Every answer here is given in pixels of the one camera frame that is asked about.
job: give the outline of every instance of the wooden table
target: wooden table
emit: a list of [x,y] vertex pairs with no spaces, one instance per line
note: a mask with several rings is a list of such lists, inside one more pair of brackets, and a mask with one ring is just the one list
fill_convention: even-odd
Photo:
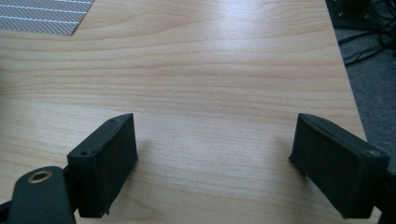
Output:
[[0,31],[0,55],[0,203],[134,112],[133,174],[78,223],[345,222],[288,160],[299,112],[364,137],[325,1],[96,0],[72,36]]

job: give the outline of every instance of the black cable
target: black cable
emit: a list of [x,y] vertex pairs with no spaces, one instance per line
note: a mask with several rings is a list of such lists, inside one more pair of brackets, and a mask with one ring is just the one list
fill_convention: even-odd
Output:
[[372,58],[376,54],[384,51],[385,49],[396,50],[396,19],[392,19],[387,24],[385,24],[381,32],[366,32],[359,35],[353,35],[338,41],[338,44],[341,46],[349,41],[361,38],[363,36],[376,35],[376,34],[378,34],[379,45],[370,47],[368,49],[365,49],[363,51],[345,57],[344,58],[345,66],[350,66],[354,63],[359,63],[363,60]]
[[[373,50],[375,50],[373,53],[371,53],[371,54],[369,54],[369,55],[367,55],[367,56],[361,58],[361,55],[363,55],[364,53],[373,51]],[[382,48],[380,45],[377,45],[377,46],[375,46],[375,47],[372,47],[372,48],[366,49],[366,50],[364,50],[364,51],[358,52],[358,53],[356,53],[356,54],[359,54],[359,56],[356,57],[356,59],[353,60],[352,62],[345,63],[345,61],[346,61],[347,59],[344,59],[345,66],[350,66],[350,65],[352,65],[352,64],[354,64],[354,63],[359,63],[359,62],[364,61],[364,60],[366,60],[366,59],[372,58],[372,57],[374,57],[376,54],[382,52],[383,50],[384,50],[384,48]]]
[[338,41],[338,45],[343,45],[343,44],[345,44],[347,42],[350,42],[350,41],[352,41],[354,39],[357,39],[357,38],[365,36],[365,35],[376,35],[376,34],[378,34],[377,31],[369,31],[369,32],[366,32],[366,33],[363,33],[363,34],[349,36],[347,38],[344,38],[344,39]]
[[[386,17],[384,15],[381,15],[380,13],[378,13],[378,8],[376,6],[380,5],[380,4],[386,4],[386,9],[389,12],[390,15],[392,15],[392,17]],[[396,18],[396,8],[394,7],[393,3],[389,0],[379,0],[379,1],[375,1],[372,3],[372,6],[374,8],[374,14],[386,21],[391,21],[394,20]]]

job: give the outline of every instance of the black plastic block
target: black plastic block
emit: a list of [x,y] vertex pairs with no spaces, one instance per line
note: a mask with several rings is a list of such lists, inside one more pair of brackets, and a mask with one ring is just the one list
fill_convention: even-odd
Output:
[[61,168],[42,167],[18,179],[7,224],[71,224],[74,221]]
[[137,162],[134,115],[109,119],[67,155],[70,175],[80,184],[81,217],[102,217]]
[[290,160],[344,218],[370,217],[389,156],[334,123],[299,114]]

